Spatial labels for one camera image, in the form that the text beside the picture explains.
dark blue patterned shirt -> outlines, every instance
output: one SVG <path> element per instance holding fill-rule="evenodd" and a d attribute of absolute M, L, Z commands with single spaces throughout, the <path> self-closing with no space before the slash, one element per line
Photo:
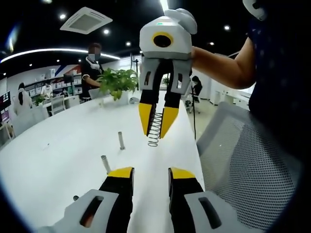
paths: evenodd
<path fill-rule="evenodd" d="M 306 153 L 310 138 L 310 93 L 300 72 L 296 36 L 254 19 L 248 37 L 254 45 L 256 64 L 250 111 L 286 149 L 300 157 Z"/>

black shirt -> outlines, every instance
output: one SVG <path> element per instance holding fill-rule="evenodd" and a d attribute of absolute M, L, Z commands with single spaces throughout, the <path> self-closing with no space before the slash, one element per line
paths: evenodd
<path fill-rule="evenodd" d="M 307 76 L 300 72 L 297 41 L 281 35 L 272 24 L 251 21 L 248 36 L 255 49 L 256 85 L 249 109 L 284 148 L 301 157 L 308 150 L 311 117 Z"/>
<path fill-rule="evenodd" d="M 88 91 L 98 87 L 88 84 L 84 80 L 85 76 L 88 75 L 92 80 L 97 80 L 103 69 L 100 64 L 90 60 L 88 56 L 82 61 L 80 66 L 82 75 L 82 97 L 87 98 L 90 97 Z"/>
<path fill-rule="evenodd" d="M 196 95 L 196 96 L 199 96 L 201 90 L 202 90 L 202 84 L 201 83 L 198 83 L 196 84 L 194 87 L 193 87 L 193 94 Z"/>

person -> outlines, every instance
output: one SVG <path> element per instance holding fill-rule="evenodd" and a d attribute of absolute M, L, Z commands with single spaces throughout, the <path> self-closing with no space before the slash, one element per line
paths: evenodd
<path fill-rule="evenodd" d="M 69 96 L 68 91 L 66 90 L 66 88 L 63 88 L 62 94 L 63 94 L 65 97 L 68 97 L 68 96 Z"/>
<path fill-rule="evenodd" d="M 18 116 L 24 111 L 29 111 L 32 108 L 33 102 L 27 91 L 25 84 L 21 83 L 18 86 L 17 97 L 14 99 L 14 112 Z"/>
<path fill-rule="evenodd" d="M 194 87 L 193 87 L 193 94 L 195 96 L 198 96 L 202 90 L 202 83 L 199 80 L 198 76 L 193 76 L 192 81 L 194 83 Z"/>
<path fill-rule="evenodd" d="M 41 95 L 45 99 L 50 99 L 53 95 L 53 88 L 50 82 L 46 82 L 45 85 L 41 89 Z"/>
<path fill-rule="evenodd" d="M 300 6 L 290 1 L 243 0 L 254 16 L 247 39 L 235 59 L 193 47 L 192 67 L 234 89 L 256 83 L 249 100 L 252 115 L 290 154 L 307 154 L 310 108 L 301 74 L 298 30 Z"/>
<path fill-rule="evenodd" d="M 92 43 L 88 47 L 88 56 L 81 62 L 81 74 L 82 74 L 82 98 L 90 98 L 88 91 L 90 89 L 96 89 L 101 84 L 96 81 L 98 75 L 103 72 L 98 60 L 101 56 L 101 45 L 98 43 Z"/>

air conditioner vent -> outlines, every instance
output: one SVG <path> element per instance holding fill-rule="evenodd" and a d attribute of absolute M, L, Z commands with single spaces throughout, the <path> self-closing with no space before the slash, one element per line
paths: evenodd
<path fill-rule="evenodd" d="M 89 34 L 110 22 L 112 22 L 112 19 L 109 17 L 90 8 L 83 7 L 71 16 L 60 30 Z"/>

yellow camera ring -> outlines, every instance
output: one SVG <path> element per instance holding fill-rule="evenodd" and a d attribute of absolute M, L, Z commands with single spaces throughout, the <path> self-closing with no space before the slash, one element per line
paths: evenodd
<path fill-rule="evenodd" d="M 174 39 L 166 32 L 157 32 L 153 35 L 152 41 L 158 47 L 167 48 L 174 42 Z"/>

